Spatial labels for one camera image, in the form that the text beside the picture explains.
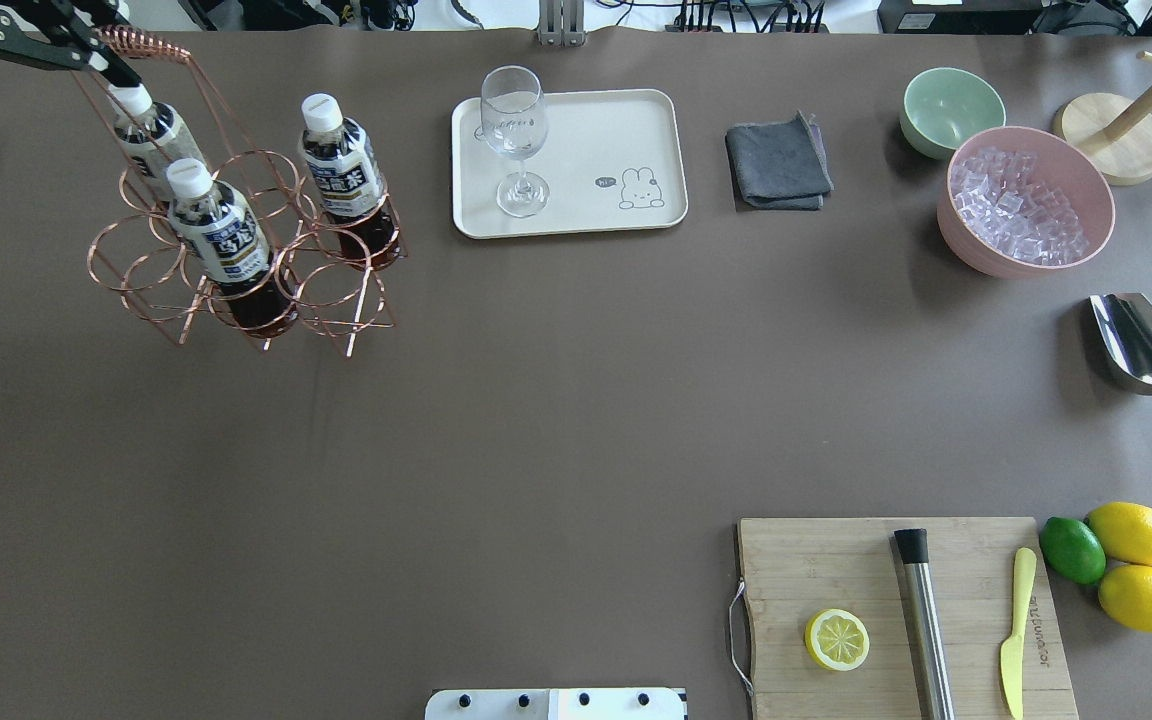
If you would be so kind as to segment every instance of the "gray tabletop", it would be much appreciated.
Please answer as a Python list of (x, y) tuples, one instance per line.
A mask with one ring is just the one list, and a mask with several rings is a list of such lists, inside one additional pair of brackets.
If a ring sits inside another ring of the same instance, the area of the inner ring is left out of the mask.
[[(67, 74), (0, 61), (0, 719), (414, 720), (437, 688), (624, 684), (735, 719), (737, 520), (1152, 506), (1152, 397), (1112, 386), (1085, 311), (1152, 298), (1152, 181), (1115, 190), (1091, 264), (998, 281), (946, 249), (943, 165), (896, 124), (905, 82), (955, 65), (1047, 128), (1076, 94), (1138, 94), (1152, 40), (177, 40), (265, 147), (291, 153), (314, 91), (370, 130), (411, 251), (384, 272), (397, 327), (353, 359), (210, 319), (165, 342), (84, 268), (126, 213), (113, 143)], [(450, 111), (506, 63), (667, 92), (684, 222), (461, 236)], [(200, 116), (182, 68), (137, 67)], [(745, 210), (723, 129), (796, 109), (838, 190)], [(1152, 717), (1152, 635), (1053, 585), (1082, 715)]]

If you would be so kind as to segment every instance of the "glass base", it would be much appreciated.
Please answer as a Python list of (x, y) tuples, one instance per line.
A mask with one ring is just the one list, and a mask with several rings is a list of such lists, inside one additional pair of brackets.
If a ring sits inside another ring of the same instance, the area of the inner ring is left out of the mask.
[(497, 188), (497, 205), (515, 218), (530, 218), (544, 210), (550, 200), (550, 183), (535, 173), (518, 182), (518, 173), (509, 173)]

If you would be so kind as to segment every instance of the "lemon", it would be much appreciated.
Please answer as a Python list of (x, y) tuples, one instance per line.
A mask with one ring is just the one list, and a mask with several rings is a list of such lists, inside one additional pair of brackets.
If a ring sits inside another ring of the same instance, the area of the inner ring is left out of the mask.
[(1101, 607), (1119, 623), (1152, 632), (1152, 568), (1120, 564), (1101, 579)]
[(869, 657), (869, 632), (851, 612), (831, 607), (808, 621), (808, 654), (829, 670), (855, 670)]
[(1074, 518), (1051, 518), (1038, 535), (1043, 559), (1066, 578), (1089, 585), (1105, 574), (1105, 550), (1092, 529)]
[(1135, 564), (1152, 564), (1152, 507), (1107, 502), (1087, 513), (1087, 526), (1100, 538), (1105, 555)]

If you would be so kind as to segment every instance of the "gray cloth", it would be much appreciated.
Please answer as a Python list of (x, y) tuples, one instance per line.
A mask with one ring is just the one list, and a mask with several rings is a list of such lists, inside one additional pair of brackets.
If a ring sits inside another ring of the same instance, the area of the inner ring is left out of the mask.
[(833, 191), (820, 128), (803, 113), (787, 123), (727, 131), (727, 154), (742, 199), (758, 210), (819, 210)]

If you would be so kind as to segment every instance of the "bottle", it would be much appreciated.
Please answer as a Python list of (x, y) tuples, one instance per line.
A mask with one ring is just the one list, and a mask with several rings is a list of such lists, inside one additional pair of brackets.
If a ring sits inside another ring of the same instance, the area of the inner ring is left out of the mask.
[(362, 126), (340, 114), (335, 97), (317, 92), (301, 104), (305, 135), (301, 154), (319, 187), (328, 219), (340, 228), (357, 234), (338, 233), (340, 253), (347, 260), (371, 256), (374, 270), (385, 268), (402, 249), (394, 237), (393, 214), (385, 199), (385, 176), (376, 165), (371, 139)]
[(270, 274), (274, 251), (242, 192), (214, 181), (202, 160), (168, 167), (174, 200), (168, 222), (202, 270), (220, 288), (234, 321), (252, 338), (278, 338), (296, 321), (297, 310)]
[(168, 165), (187, 158), (204, 160), (194, 134), (173, 106), (156, 103), (143, 85), (111, 85), (109, 104), (114, 106), (114, 135), (119, 145), (136, 164), (156, 199), (165, 206), (172, 200), (172, 185), (166, 179)]

